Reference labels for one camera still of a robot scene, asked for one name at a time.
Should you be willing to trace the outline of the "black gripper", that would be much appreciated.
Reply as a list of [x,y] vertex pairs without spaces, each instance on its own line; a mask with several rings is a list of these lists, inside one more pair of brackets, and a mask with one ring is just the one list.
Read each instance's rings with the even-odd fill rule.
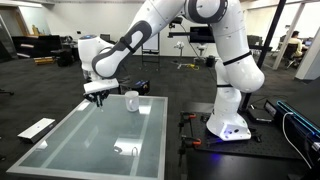
[[94,93],[84,93],[83,97],[90,102],[96,102],[97,107],[102,107],[103,106],[102,101],[108,97],[109,93],[110,93],[109,90],[103,90],[103,91],[98,91]]

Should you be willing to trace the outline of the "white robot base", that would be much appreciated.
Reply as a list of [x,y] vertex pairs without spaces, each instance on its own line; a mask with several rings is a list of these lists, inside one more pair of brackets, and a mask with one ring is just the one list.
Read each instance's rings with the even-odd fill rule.
[[241,93],[233,87],[219,87],[207,129],[223,141],[248,140],[251,132],[247,122],[238,114]]

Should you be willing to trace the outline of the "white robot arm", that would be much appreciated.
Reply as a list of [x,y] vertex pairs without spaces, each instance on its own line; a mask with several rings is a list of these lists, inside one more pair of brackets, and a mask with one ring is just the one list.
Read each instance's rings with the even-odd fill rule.
[[221,61],[218,71],[227,84],[241,92],[254,92],[264,83],[247,42],[239,0],[146,0],[126,34],[115,44],[96,35],[79,39],[82,69],[89,79],[116,76],[118,66],[136,50],[175,20],[186,19],[206,27],[190,37],[216,44]]

